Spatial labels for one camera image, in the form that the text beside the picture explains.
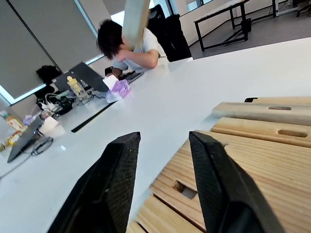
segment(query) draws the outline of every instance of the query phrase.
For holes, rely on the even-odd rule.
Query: laptop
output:
[[[34,122],[23,132],[16,143],[13,144],[12,150],[10,152],[8,163],[13,161],[17,156],[19,156],[23,150],[37,134],[37,130],[43,125],[44,121],[38,116]]]
[[[99,92],[106,92],[109,90],[106,84],[103,82],[102,76],[96,73],[83,62],[70,69],[67,73],[62,74],[56,78],[56,82],[54,84],[60,92],[71,90],[67,83],[67,76],[76,78],[83,87],[85,87],[85,84],[87,84],[87,86],[90,86]]]

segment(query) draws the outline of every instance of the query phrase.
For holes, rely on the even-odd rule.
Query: wooden plank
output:
[[[172,208],[181,212],[187,219],[194,222],[201,229],[205,229],[199,199],[189,199],[174,189],[174,183],[176,181],[181,182],[183,185],[194,191],[197,190],[190,152],[190,143],[188,140],[165,166],[163,171],[151,185],[150,189]]]
[[[311,229],[311,149],[206,133],[226,142],[228,155],[254,179],[286,232]]]
[[[254,179],[287,232],[309,233],[311,229],[311,149],[276,142],[209,134],[219,140],[226,152]],[[152,192],[200,228],[205,229],[198,195],[188,199],[173,188],[174,181],[188,182],[196,190],[190,144],[172,158],[176,169],[163,169],[151,186]]]
[[[139,210],[137,221],[148,233],[202,233],[153,196]]]
[[[139,45],[147,25],[150,0],[127,0],[122,35],[132,48]]]
[[[276,104],[311,104],[311,97],[263,97],[254,99],[253,103]]]
[[[257,103],[221,103],[212,114],[216,117],[263,120],[311,126],[311,106]]]
[[[310,126],[223,117],[211,131],[311,148]]]
[[[146,233],[135,221],[127,226],[126,233]]]

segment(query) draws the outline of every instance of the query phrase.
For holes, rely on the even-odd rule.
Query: plastic bottle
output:
[[[86,95],[85,90],[83,89],[81,84],[78,83],[76,79],[72,78],[71,76],[67,76],[67,80],[68,80],[67,82],[68,85],[71,87],[71,89],[76,94],[76,96],[84,97]]]
[[[18,119],[13,117],[10,113],[8,113],[6,110],[1,111],[0,115],[16,131],[22,131],[23,132],[26,130],[24,125]]]

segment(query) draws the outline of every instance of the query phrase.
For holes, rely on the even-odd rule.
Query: black hair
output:
[[[122,41],[122,26],[118,23],[106,19],[98,30],[97,46],[108,59],[118,54]]]

